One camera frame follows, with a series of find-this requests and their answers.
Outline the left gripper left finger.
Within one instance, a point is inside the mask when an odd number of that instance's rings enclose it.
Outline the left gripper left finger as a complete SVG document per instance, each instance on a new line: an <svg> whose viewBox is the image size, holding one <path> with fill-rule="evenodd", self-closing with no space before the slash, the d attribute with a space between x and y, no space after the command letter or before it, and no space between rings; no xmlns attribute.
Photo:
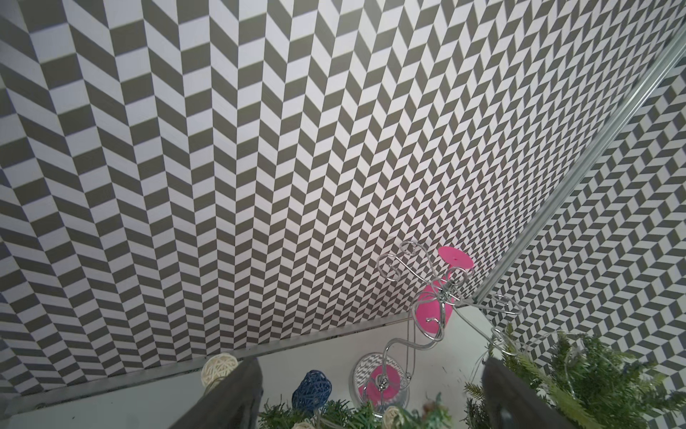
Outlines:
<svg viewBox="0 0 686 429"><path fill-rule="evenodd" d="M250 357L171 425L171 429L256 428L263 394L261 366L256 357Z"/></svg>

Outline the blue and white ball garland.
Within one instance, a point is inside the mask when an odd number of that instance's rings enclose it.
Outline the blue and white ball garland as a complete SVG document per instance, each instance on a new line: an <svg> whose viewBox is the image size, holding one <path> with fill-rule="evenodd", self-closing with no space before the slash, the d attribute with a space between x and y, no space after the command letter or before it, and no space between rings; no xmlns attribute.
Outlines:
<svg viewBox="0 0 686 429"><path fill-rule="evenodd" d="M353 408L368 403L377 416L389 407L402 408L407 404L404 389L407 375L399 370L398 363L386 352L368 353L357 361L351 373L351 398ZM288 406L313 414L330 399L332 383L320 371L311 370L294 391Z"/></svg>

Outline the light green christmas tree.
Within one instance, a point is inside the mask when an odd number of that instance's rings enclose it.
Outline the light green christmas tree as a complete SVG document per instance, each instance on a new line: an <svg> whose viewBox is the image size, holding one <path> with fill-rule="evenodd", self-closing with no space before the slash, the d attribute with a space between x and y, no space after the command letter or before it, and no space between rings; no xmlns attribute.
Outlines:
<svg viewBox="0 0 686 429"><path fill-rule="evenodd" d="M600 338L555 332L545 366L508 326L492 330L485 356L500 352L503 363L544 404L575 428L647 428L648 415L669 415L685 408L683 391L666 391L655 362L613 350Z"/></svg>

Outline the clear bulb string light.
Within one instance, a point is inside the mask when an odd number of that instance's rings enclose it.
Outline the clear bulb string light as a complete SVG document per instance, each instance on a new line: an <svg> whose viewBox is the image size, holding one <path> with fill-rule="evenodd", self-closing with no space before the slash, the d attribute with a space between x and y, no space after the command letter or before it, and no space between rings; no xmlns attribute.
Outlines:
<svg viewBox="0 0 686 429"><path fill-rule="evenodd" d="M487 357L496 352L504 364L534 391L564 391L572 396L582 391L595 366L592 354L596 341L579 332L545 332L529 341L514 335L514 327L494 328L489 338Z"/></svg>

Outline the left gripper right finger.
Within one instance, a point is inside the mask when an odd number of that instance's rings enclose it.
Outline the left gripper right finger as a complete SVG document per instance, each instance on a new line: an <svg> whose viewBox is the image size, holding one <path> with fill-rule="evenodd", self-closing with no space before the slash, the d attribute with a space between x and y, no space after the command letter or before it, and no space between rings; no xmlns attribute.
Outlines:
<svg viewBox="0 0 686 429"><path fill-rule="evenodd" d="M486 360L482 389L492 428L573 428L499 359Z"/></svg>

